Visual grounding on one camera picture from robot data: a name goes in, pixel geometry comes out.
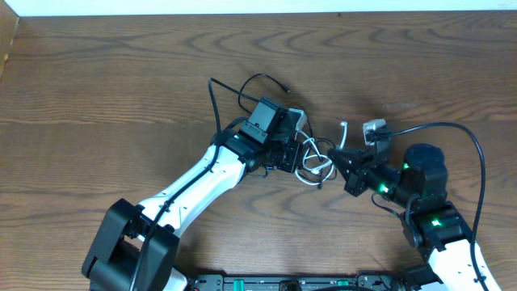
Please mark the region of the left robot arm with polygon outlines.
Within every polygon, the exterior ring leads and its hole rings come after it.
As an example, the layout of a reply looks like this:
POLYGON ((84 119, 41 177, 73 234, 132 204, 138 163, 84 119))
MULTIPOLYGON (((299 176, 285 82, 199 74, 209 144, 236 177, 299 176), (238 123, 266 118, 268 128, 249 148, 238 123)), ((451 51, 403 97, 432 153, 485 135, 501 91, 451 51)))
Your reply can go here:
POLYGON ((125 199, 106 212, 82 265, 93 290, 172 290, 190 287, 175 268, 179 240, 221 194, 249 173, 294 171, 307 122, 301 109, 261 99, 250 117, 214 136, 204 156, 169 187, 137 205, 125 199))

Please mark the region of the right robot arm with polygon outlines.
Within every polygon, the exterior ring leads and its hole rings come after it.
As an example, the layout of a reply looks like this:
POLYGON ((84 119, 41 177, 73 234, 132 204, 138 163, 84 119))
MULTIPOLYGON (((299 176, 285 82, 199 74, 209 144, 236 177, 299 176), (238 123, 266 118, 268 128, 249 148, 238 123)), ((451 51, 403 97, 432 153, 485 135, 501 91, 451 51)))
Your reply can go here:
POLYGON ((423 263, 403 272, 393 289, 497 290, 481 248, 457 208, 447 199, 448 170, 440 148, 410 146, 401 169, 388 164, 389 152, 332 149, 330 160, 359 196, 368 189, 404 208, 398 214, 408 243, 423 263))

